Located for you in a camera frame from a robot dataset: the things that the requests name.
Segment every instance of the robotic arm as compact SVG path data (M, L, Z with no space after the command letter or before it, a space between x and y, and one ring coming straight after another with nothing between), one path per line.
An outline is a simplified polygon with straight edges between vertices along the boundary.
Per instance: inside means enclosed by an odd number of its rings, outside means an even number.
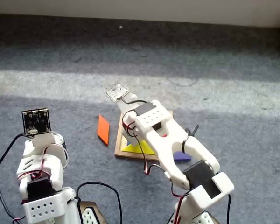
M234 190L228 176L219 172L217 159L194 136L188 136L159 101L138 100L120 84L106 94L124 114L122 134L127 140L133 145L138 143L135 136L145 140L157 154L165 176L176 186L190 190L180 205L175 206L175 223L177 216L180 224L193 222L194 218L209 223L208 214L203 212ZM173 159L173 153L177 151L183 151L199 162L182 172Z

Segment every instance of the white plastic bracket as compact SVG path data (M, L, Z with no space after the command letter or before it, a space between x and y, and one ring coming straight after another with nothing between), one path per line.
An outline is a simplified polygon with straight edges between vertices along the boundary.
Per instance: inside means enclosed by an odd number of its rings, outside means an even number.
M82 214L83 224L99 224L97 217L95 216L93 208L86 208Z

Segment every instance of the black wire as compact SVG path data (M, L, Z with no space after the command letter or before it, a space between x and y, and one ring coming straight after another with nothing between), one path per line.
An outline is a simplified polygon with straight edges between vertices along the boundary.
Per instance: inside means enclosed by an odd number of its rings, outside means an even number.
M134 104L134 103L138 103L138 102L147 103L147 101L142 100L142 99L137 99L137 100L133 100L133 101L130 101L130 102L126 102L123 98L121 98L121 100L122 100L125 104Z
M131 112L131 111L135 111L135 109L131 109L131 110L125 112L125 114L124 114L124 115L122 116L122 118L121 118L121 124L122 124L122 126L123 126L123 128L124 128L125 130L126 130L126 127L124 126L125 123L123 122L123 118L125 117L125 115L126 115L127 113L129 113L129 112Z
M8 154L10 148L13 146L13 144L15 143L15 141L19 138L19 137L24 137L25 134L18 134L14 140L9 144L7 150L5 151L5 153L3 154L3 156L1 157L0 159L0 165L2 163L2 161L4 160L4 158L6 157L6 155ZM3 195L2 195L2 192L1 192L1 189L0 189L0 200L1 200L1 203L4 207L4 210L6 211L6 213L8 214L9 217L11 217L12 219L15 219L16 216L14 214L11 213L11 211L8 209L8 206L6 205L5 201L4 201L4 198L3 198Z
M80 210L80 202L81 202L81 199L79 197L79 190L82 186L84 185L91 185L91 184L98 184L98 185L103 185L105 187L108 187L110 188L111 190L113 190L116 194L116 197L117 197L117 200L118 200L118 205L119 205L119 213L120 213L120 224L122 224L122 209L121 209L121 202L120 202L120 197L119 197L119 194L117 192L117 190L108 185L108 184L105 184L105 183L101 183L101 182L85 182L85 183L82 183L78 188L77 188L77 191L76 191L76 197L77 197L77 206L78 206L78 211L79 211L79 215L80 215L80 220L81 220L81 223L83 224L83 218L82 218L82 213L81 213L81 210Z
M196 131L198 130L199 128L199 125L196 125L196 127L194 128L194 131L191 133L190 129L186 128L185 131L186 133L188 133L188 136L183 140L182 142L182 152L185 153L185 144L186 144L186 141L188 140L188 138L190 136L193 136L195 135Z
M22 218L19 218L18 220L13 220L13 223L12 224L15 224L15 222L20 222L19 220L22 220L24 219L26 216L23 216Z
M230 213L230 205L231 205L231 195L228 195L228 206L227 206L227 221L226 223L229 224L229 213Z

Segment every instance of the cable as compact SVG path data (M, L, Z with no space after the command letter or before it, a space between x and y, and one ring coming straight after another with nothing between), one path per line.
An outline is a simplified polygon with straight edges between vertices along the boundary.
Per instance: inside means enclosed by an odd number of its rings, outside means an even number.
M79 197L79 190L82 186L84 185L91 185L91 184L98 184L98 185L103 185L105 187L108 187L110 188L111 190L113 190L116 194L116 197L117 197L117 200L118 200L118 205L119 205L119 214L120 214L120 224L122 224L122 209L121 209L121 202L120 202L120 197L119 197L119 194L118 194L118 191L108 185L108 184L105 184L105 183L101 183L101 182L85 182L85 183L82 183L78 188L77 188L77 191L76 191L76 197L77 197L77 206L78 206L78 211L79 211L79 215L80 215L80 220L81 220L81 223L83 223L83 218L82 218L82 213L81 213L81 210L80 210L80 202L81 202L81 199Z
M20 220L24 219L26 216L23 216L22 218L14 218L12 224L15 224L15 222L19 222Z
M173 192L173 182L171 181L171 193L172 193L172 195L173 195L174 197L185 197L185 196L187 196L187 195L189 194L190 191L191 191L191 190L187 191L187 192L186 192L185 194L183 194L183 195L178 195L178 194L174 193L174 192Z
M129 113L129 112L131 112L131 111L135 111L135 109L128 110L127 112L125 112L125 114L124 114L124 115L122 116L122 118L121 118L121 123L122 123L122 126L123 126L123 128L125 129L125 131L126 131L127 125L123 122L123 118L125 117L125 115L126 115L127 113Z
M13 146L13 144L15 143L15 141L19 138L19 137L24 137L25 134L18 134L13 140L12 142L9 144L9 146L7 147L7 150L5 151L5 153L2 155L2 157L0 158L0 165L1 163L3 162L4 158L6 157L6 155L8 154L9 150L11 149L11 147ZM15 219L16 216L13 215L11 213L11 211L8 209L8 206L6 205L5 201L4 201L4 198L3 198L3 195L2 195L2 192L1 192L1 189L0 189L0 200L1 200L1 203L4 207L4 210L6 211L6 213L8 214L9 217L11 217L12 219Z
M142 100L142 99L137 99L137 100L133 100L133 101L130 101L130 102L126 102L123 98L121 98L121 100L122 100L125 104L134 104L134 103L138 103L138 102L147 103L147 101Z
M146 160L144 151L143 151L143 149L142 149L142 146L141 146L141 144L140 144L140 141L139 141L139 139L137 138L137 135L136 135L135 132L134 132L135 127L133 127L131 130L132 130L133 135L134 135L134 137L136 138L136 140L137 140L137 142L138 142L138 144L139 144L139 147L140 147L140 149L141 149L141 152L142 152L142 155L143 155L143 158L144 158L144 168L143 168L143 169L144 169L144 174L145 174L146 176L149 175L149 174L150 174L150 169L151 169L152 167L157 167L157 168L161 169L163 172L165 172L164 169L163 169L160 165L158 165L158 164L153 164L153 165L149 166L149 168L147 169L147 160Z
M178 205L177 205L177 209L176 209L176 213L175 213L175 216L174 216L174 221L173 221L173 224L177 224L180 222L180 218L179 218L179 210L181 208L181 205L182 205L182 200L185 196L182 196L180 197L179 199L179 202L178 202Z
M198 130L199 128L199 125L196 125L196 127L194 128L194 131L191 133L190 129L186 128L185 131L186 133L188 133L187 137L183 140L182 142L182 152L185 153L185 144L186 144L186 141L188 140L188 138L190 136L193 136L195 135L196 131Z
M230 205L231 205L231 194L228 195L228 205L227 205L227 221L226 223L229 224L229 213L230 213Z

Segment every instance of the yellow triangle piece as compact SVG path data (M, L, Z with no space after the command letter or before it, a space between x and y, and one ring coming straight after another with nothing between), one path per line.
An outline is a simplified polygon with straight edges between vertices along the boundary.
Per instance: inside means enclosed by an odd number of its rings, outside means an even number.
M149 145L144 140L141 141L140 144L141 144L144 154L155 155L153 150L149 147ZM137 144L136 146L129 144L122 151L129 152L129 153L142 153L139 144Z

